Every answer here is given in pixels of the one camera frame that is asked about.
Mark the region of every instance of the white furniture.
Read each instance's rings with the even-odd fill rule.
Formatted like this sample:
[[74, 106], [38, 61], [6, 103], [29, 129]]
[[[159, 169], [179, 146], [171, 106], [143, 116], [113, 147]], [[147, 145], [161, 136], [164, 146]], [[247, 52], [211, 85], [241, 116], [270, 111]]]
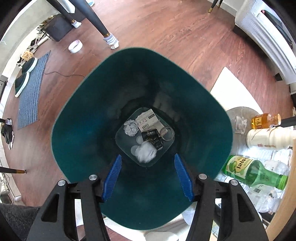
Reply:
[[296, 82], [296, 57], [281, 33], [261, 12], [266, 7], [262, 0], [245, 0], [236, 14], [235, 24], [274, 62], [286, 84], [291, 84]]

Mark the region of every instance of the blue mat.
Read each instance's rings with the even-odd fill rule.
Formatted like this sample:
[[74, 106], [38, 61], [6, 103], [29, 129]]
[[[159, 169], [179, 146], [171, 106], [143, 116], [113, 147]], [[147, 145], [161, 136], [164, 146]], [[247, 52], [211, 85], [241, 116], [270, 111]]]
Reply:
[[29, 81], [20, 95], [17, 116], [18, 129], [37, 121], [40, 86], [49, 54], [50, 51], [38, 59], [36, 67], [31, 71]]

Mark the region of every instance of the amber liquid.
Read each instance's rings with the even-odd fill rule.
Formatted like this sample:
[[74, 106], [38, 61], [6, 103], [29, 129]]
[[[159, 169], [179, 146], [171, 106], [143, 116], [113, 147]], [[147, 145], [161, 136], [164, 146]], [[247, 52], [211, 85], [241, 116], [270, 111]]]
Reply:
[[271, 128], [277, 123], [275, 123], [277, 120], [274, 120], [274, 118], [268, 114], [264, 113], [262, 115], [257, 115], [251, 120], [251, 125], [253, 129], [264, 129], [264, 128]]

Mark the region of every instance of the amber bottle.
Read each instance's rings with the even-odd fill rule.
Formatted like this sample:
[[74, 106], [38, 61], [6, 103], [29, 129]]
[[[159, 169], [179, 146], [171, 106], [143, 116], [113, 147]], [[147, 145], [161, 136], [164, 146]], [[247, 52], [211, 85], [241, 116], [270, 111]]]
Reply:
[[281, 124], [280, 114], [271, 116], [268, 113], [262, 115], [257, 115], [251, 120], [251, 125], [253, 129], [264, 129], [272, 128]]

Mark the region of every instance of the green bottle cap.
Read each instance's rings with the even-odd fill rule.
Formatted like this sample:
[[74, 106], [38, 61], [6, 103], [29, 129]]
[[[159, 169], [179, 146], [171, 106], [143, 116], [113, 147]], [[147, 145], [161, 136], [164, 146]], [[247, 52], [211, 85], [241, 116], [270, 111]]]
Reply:
[[277, 188], [278, 188], [279, 190], [284, 190], [285, 187], [286, 187], [287, 181], [288, 181], [288, 176], [286, 176], [286, 175], [282, 175], [282, 176], [281, 176], [281, 179], [279, 180], [279, 185], [278, 185]]

